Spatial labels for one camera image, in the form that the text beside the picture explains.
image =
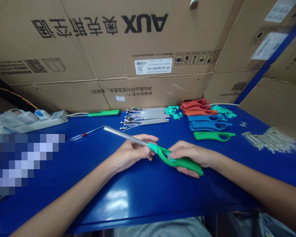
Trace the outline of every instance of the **blue lighter handle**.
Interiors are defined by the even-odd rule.
[[[217,132],[213,129],[209,129],[209,128],[193,128],[192,125],[189,125],[189,128],[191,130],[191,132]]]
[[[190,115],[187,117],[189,122],[192,122],[192,121],[216,122],[216,121],[220,121],[223,118],[224,118],[224,116],[222,116],[222,115]]]
[[[212,129],[216,132],[224,130],[226,127],[231,126],[232,123],[226,122],[208,122],[208,121],[192,121],[192,128],[194,129]]]

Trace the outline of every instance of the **hand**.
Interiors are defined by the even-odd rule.
[[[170,158],[179,159],[182,157],[189,157],[191,160],[198,163],[201,167],[212,167],[215,158],[221,155],[216,151],[209,150],[185,141],[178,141],[172,147],[170,147],[169,150],[172,151],[169,154]],[[194,178],[200,177],[196,172],[188,170],[187,168],[176,168],[178,171]]]
[[[156,142],[159,140],[159,138],[147,134],[135,135],[133,137],[154,144],[156,144]],[[107,160],[110,161],[110,163],[114,166],[114,170],[118,173],[129,168],[143,158],[147,158],[148,160],[152,161],[152,156],[154,154],[155,152],[151,151],[149,147],[142,146],[130,140],[126,140],[122,146],[117,149],[117,151],[114,152]]]

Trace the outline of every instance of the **pixelated area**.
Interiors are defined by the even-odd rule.
[[[27,186],[41,161],[52,161],[64,134],[0,134],[0,195],[14,195],[15,187]]]

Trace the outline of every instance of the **blue metal frame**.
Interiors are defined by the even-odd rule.
[[[240,104],[240,102],[249,94],[249,92],[256,86],[259,80],[263,77],[266,71],[269,69],[270,65],[275,62],[275,60],[280,56],[280,54],[286,49],[286,47],[291,43],[291,41],[296,37],[296,26],[286,37],[283,43],[278,47],[278,49],[273,53],[268,61],[264,64],[261,70],[252,79],[249,85],[244,89],[241,95],[234,102],[235,104]]]

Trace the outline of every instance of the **wire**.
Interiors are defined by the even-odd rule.
[[[70,117],[70,116],[73,116],[73,115],[78,115],[78,114],[89,114],[89,113],[75,113],[75,114],[67,115],[67,117]]]
[[[217,104],[209,104],[209,105],[234,105],[234,106],[238,106],[237,104],[229,104],[229,103],[217,103]]]
[[[9,90],[7,90],[7,89],[4,89],[4,88],[1,88],[1,87],[0,87],[0,89],[1,89],[1,90],[4,90],[4,91],[7,91],[7,92],[10,92],[10,93],[12,93],[12,94],[14,94],[14,95],[16,95],[16,96],[20,97],[21,99],[25,100],[27,104],[29,104],[29,105],[33,106],[33,107],[35,108],[35,110],[39,110],[39,109],[38,109],[38,107],[36,107],[36,106],[35,106],[35,105],[33,105],[33,104],[30,102],[30,101],[28,101],[28,100],[27,100],[27,99],[25,99],[24,97],[22,97],[22,96],[18,95],[17,93],[14,93],[14,92],[12,92],[12,91],[9,91]]]

